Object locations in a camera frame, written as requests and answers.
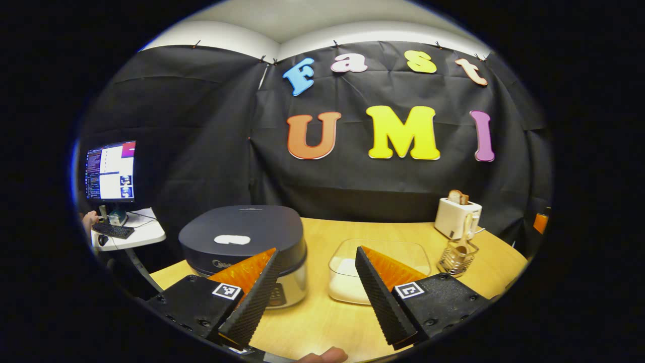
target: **monitor screen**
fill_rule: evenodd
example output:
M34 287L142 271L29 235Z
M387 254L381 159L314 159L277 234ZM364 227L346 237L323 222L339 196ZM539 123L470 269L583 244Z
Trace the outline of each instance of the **monitor screen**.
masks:
M85 159L85 194L102 202L134 202L134 146L113 143L89 150Z

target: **rice cooker lid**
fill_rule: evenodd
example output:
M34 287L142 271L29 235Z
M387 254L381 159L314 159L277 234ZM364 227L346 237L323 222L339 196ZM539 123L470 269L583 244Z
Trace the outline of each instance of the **rice cooker lid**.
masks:
M224 256L253 256L275 247L283 269L306 257L300 215L280 205L212 209L186 225L179 232L179 241L194 251Z

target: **black fabric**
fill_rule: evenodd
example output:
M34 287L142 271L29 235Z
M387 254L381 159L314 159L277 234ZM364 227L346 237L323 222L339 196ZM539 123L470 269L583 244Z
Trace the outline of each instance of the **black fabric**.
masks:
M407 50L430 55L436 73L412 71L404 57ZM344 53L364 55L368 70L334 74L333 59ZM315 61L314 84L294 97L282 75L306 57ZM475 84L455 64L459 58L477 65L488 86ZM253 202L286 205L311 218L423 222L435 219L439 198L459 189L483 206L481 226L509 244L523 240L524 219L550 204L553 165L544 117L528 93L520 93L521 87L494 55L492 62L483 62L419 43L354 43L285 59L269 68L257 93L251 132L257 162ZM414 106L435 109L441 158L415 160L408 153L405 158L371 159L373 121L366 109L376 105L390 106L402 121ZM491 116L493 162L474 158L477 134L471 110ZM286 120L312 115L306 141L315 146L322 129L317 115L328 111L342 114L332 152L319 160L291 156Z
M412 71L407 50L429 54L436 73ZM364 55L369 69L334 74L330 66L343 53ZM294 97L282 75L306 57L315 61L314 84ZM455 64L459 58L477 65L488 86L475 84ZM414 106L435 109L441 158L415 160L408 152L371 159L373 123L366 109L376 105L391 107L402 121ZM471 110L491 116L493 162L474 158ZM306 141L314 146L321 140L317 115L329 111L342 114L333 151L319 160L294 158L286 120L312 115ZM483 62L420 43L374 41L267 67L227 50L171 46L137 53L114 76L85 117L79 150L83 164L91 147L137 140L131 209L152 206L167 236L154 250L137 250L151 271L182 259L179 231L216 207L283 205L309 218L424 222L435 219L439 198L451 189L483 206L482 227L526 254L532 248L526 230L553 193L545 126L538 105L495 54Z
M196 216L250 203L247 133L265 68L227 50L151 48L127 62L86 113L79 170L88 149L137 140L137 202L128 208L153 207L166 233L154 250L137 249L148 270L183 259L177 235Z

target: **wooden table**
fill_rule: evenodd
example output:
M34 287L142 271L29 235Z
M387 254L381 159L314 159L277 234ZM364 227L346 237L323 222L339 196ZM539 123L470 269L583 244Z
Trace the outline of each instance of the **wooden table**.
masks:
M304 300L292 307L266 310L250 345L282 357L298 359L320 354L329 347L347 352L347 362L357 362L394 353L371 306L338 302L328 296L328 262L339 244L350 238L415 242L426 250L431 275L439 273L437 262L447 237L434 223L362 223L302 218L308 246L307 283ZM488 231L475 235L479 247L468 271L459 280L480 295L491 298L504 292L526 265L526 259ZM166 289L186 275L197 275L186 260L152 273Z

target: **blue letter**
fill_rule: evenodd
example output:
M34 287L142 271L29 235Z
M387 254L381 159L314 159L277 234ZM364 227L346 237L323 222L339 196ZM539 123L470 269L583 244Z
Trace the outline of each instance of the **blue letter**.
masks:
M313 69L308 65L313 63L313 59L304 58L300 63L296 64L293 68L283 74L283 78L289 79L293 86L293 95L298 96L304 90L313 85L312 79L306 79L305 76L313 76Z

